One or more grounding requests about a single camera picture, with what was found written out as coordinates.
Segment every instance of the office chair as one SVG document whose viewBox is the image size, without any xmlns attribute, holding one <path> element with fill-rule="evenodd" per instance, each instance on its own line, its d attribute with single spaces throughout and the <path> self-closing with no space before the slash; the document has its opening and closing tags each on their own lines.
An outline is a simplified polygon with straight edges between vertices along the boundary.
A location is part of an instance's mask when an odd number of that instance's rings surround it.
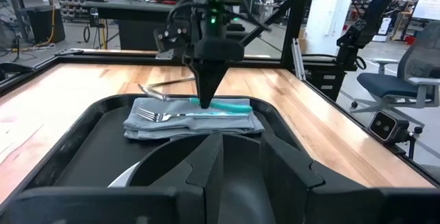
<svg viewBox="0 0 440 224">
<path fill-rule="evenodd" d="M 362 73 L 357 81 L 371 94 L 375 102 L 355 99 L 351 103 L 350 113 L 388 109 L 419 125 L 415 132 L 422 133 L 425 124 L 396 107 L 422 109 L 440 105 L 440 21 L 432 21 L 425 27 L 400 62 L 383 58 L 373 59 L 373 62 L 379 64 L 378 74 Z M 387 64 L 399 64 L 397 77 L 385 74 Z M 368 107 L 356 109 L 358 103 Z"/>
</svg>

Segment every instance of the fork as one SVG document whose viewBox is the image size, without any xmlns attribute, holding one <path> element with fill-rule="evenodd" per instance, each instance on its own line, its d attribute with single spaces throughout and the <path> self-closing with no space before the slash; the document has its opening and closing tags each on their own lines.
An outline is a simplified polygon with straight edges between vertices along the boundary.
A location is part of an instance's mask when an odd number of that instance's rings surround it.
<svg viewBox="0 0 440 224">
<path fill-rule="evenodd" d="M 152 122 L 166 122 L 172 117 L 198 117 L 198 118 L 248 118 L 249 113 L 187 113 L 187 114 L 167 114 L 167 113 L 154 113 L 144 110 L 142 108 L 136 108 L 134 110 L 136 115 L 145 118 Z"/>
</svg>

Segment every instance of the wooden tabletop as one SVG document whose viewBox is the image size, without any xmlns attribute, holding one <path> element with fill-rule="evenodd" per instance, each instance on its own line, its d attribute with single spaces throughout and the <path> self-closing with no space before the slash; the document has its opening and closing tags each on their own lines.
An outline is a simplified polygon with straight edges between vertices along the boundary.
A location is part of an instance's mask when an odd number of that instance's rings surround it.
<svg viewBox="0 0 440 224">
<path fill-rule="evenodd" d="M 0 98 L 0 202 L 90 104 L 190 75 L 185 67 L 59 64 Z M 157 90 L 196 93 L 194 82 Z M 314 159 L 365 186 L 432 187 L 286 70 L 229 69 L 216 94 L 273 104 Z"/>
</svg>

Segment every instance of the teal handle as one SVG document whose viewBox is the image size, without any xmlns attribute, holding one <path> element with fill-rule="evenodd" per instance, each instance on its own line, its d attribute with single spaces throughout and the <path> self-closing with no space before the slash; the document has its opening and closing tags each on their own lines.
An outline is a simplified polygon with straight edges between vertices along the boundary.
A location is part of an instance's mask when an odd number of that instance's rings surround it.
<svg viewBox="0 0 440 224">
<path fill-rule="evenodd" d="M 198 98 L 190 98 L 190 102 L 200 105 Z M 217 101 L 212 101 L 209 105 L 212 108 L 222 109 L 233 113 L 249 113 L 252 112 L 252 107 L 246 104 L 228 104 Z"/>
</svg>

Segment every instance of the gray napkin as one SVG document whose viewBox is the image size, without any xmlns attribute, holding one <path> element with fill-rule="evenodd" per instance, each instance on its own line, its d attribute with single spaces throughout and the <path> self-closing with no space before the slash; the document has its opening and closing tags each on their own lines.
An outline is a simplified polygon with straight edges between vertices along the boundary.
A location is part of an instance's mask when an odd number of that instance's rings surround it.
<svg viewBox="0 0 440 224">
<path fill-rule="evenodd" d="M 217 99 L 229 104 L 250 104 L 249 99 Z M 125 137 L 131 139 L 162 139 L 180 138 L 188 135 L 198 135 L 213 131 L 221 131 L 229 134 L 261 133 L 263 125 L 250 113 L 248 118 L 193 118 L 172 117 L 166 122 L 151 122 L 134 113 L 134 109 L 142 108 L 154 113 L 186 114 L 186 113 L 210 113 L 225 112 L 215 108 L 201 109 L 192 104 L 188 99 L 173 99 L 170 102 L 162 102 L 154 98 L 137 98 L 133 103 L 129 118 L 124 122 Z"/>
</svg>

